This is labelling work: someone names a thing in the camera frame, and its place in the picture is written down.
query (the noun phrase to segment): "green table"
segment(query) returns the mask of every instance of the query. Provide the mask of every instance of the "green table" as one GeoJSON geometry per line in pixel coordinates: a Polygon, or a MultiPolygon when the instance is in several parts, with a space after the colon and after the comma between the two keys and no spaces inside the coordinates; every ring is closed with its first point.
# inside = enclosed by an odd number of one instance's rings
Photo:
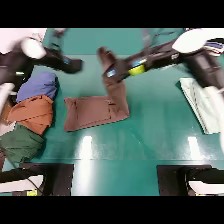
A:
{"type": "MultiPolygon", "coordinates": [[[[166,38],[161,36],[159,42],[166,38]]],[[[83,71],[56,72],[60,86],[54,123],[45,134],[42,155],[33,162],[75,163],[72,195],[158,195],[158,164],[207,163],[224,168],[219,135],[203,134],[178,82],[189,74],[175,67],[125,80],[129,119],[64,132],[64,97],[106,94],[97,48],[108,46],[118,57],[127,57],[143,47],[140,29],[71,29],[64,42],[65,54],[84,61],[83,71]],[[188,137],[197,138],[199,151],[189,147],[188,137]]],[[[33,75],[44,70],[51,69],[36,67],[33,75]]]]}

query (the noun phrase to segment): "orange cloth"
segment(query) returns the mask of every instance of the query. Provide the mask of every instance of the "orange cloth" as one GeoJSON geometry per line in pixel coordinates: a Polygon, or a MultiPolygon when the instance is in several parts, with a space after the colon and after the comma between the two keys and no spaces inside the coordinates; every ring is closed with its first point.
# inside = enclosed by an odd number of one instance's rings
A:
{"type": "Polygon", "coordinates": [[[17,121],[31,131],[42,135],[51,126],[53,101],[45,96],[34,96],[16,104],[9,112],[8,120],[17,121]]]}

